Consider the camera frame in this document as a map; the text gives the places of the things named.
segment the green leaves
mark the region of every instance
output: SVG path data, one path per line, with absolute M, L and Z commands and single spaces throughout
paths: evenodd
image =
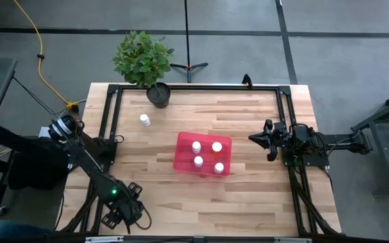
M 170 71 L 170 60 L 174 52 L 159 43 L 164 40 L 149 36 L 145 32 L 130 32 L 124 42 L 117 45 L 117 53 L 112 62 L 115 72 L 124 76 L 124 80 L 138 87 L 152 87 L 158 78 Z

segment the concrete floor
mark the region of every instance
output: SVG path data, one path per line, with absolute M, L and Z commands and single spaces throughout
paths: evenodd
M 179 0 L 19 1 L 37 26 L 183 30 Z M 282 0 L 289 31 L 389 32 L 389 0 Z M 188 0 L 192 30 L 279 31 L 273 0 Z M 0 26 L 29 26 L 11 1 L 0 0 Z M 175 63 L 186 63 L 185 38 L 166 36 Z M 43 73 L 64 97 L 85 99 L 91 82 L 121 82 L 111 58 L 122 35 L 43 34 Z M 280 36 L 191 36 L 191 61 L 209 66 L 193 82 L 239 83 L 245 73 L 255 83 L 289 84 Z M 349 128 L 389 97 L 389 38 L 290 38 L 299 84 L 308 84 L 319 131 Z M 52 109 L 63 104 L 39 80 L 35 34 L 0 33 L 0 57 L 18 59 L 16 77 Z M 185 82 L 174 70 L 164 82 Z M 49 115 L 13 82 L 0 108 L 0 124 L 19 134 L 36 134 Z M 371 193 L 387 182 L 377 151 L 367 156 L 334 152 L 331 174 L 338 216 L 350 236 L 389 240 L 389 198 Z M 7 219 L 52 227 L 62 186 L 52 192 L 22 190 L 6 196 Z

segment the wooden tabletop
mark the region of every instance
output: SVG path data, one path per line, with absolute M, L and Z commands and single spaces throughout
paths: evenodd
M 84 131 L 91 137 L 99 133 L 107 85 L 92 83 L 90 87 L 83 121 Z M 290 87 L 297 122 L 316 129 L 308 87 Z M 113 100 L 106 134 L 114 103 Z M 142 126 L 139 116 L 143 113 L 149 116 L 151 126 Z M 278 122 L 274 92 L 173 90 L 169 106 L 156 109 L 145 91 L 125 90 L 116 132 L 125 137 L 125 142 L 118 145 L 110 173 L 127 184 L 136 182 L 143 187 L 140 200 L 153 219 L 148 230 L 133 225 L 132 234 L 297 236 L 288 171 L 281 157 L 268 162 L 267 151 L 247 138 L 261 132 L 266 119 Z M 232 138 L 231 174 L 216 178 L 174 171 L 176 138 L 181 131 Z M 340 232 L 328 177 L 317 167 L 308 167 L 307 175 L 314 205 Z M 80 168 L 69 175 L 59 228 L 68 223 L 84 202 L 88 181 Z M 308 229 L 304 208 L 303 218 Z M 146 226 L 147 216 L 139 223 Z M 100 233 L 127 234 L 127 231 L 121 223 L 114 230 L 102 225 Z

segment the small white bottle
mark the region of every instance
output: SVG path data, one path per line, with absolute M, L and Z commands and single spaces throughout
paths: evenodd
M 224 165 L 222 163 L 216 163 L 214 166 L 214 173 L 221 174 L 224 170 Z
M 140 122 L 142 122 L 143 126 L 151 125 L 151 121 L 149 120 L 149 117 L 146 114 L 140 115 Z
M 222 148 L 223 148 L 223 146 L 222 146 L 221 143 L 219 143 L 219 142 L 214 142 L 214 143 L 213 143 L 213 151 L 214 151 L 215 154 L 220 153 L 220 151 L 222 150 Z
M 200 153 L 201 152 L 201 143 L 198 141 L 193 142 L 192 150 L 193 150 L 193 153 L 196 153 L 196 154 Z
M 198 168 L 202 167 L 202 165 L 203 165 L 203 159 L 202 159 L 202 157 L 196 156 L 196 157 L 194 158 L 193 163 L 194 163 L 194 166 L 196 166 L 196 167 L 198 167 Z

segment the black tripod stand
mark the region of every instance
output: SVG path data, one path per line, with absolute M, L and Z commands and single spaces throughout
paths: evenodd
M 174 63 L 171 63 L 170 66 L 171 67 L 176 67 L 176 68 L 179 67 L 179 68 L 182 68 L 182 69 L 186 70 L 187 71 L 187 82 L 191 83 L 192 82 L 192 71 L 195 68 L 205 67 L 205 66 L 208 65 L 208 63 L 200 63 L 200 64 L 196 64 L 196 65 L 193 65 L 193 66 L 190 65 L 190 47 L 189 47 L 189 44 L 188 44 L 187 0 L 184 0 L 184 10 L 186 12 L 187 66 L 179 65 L 179 64 L 174 64 Z

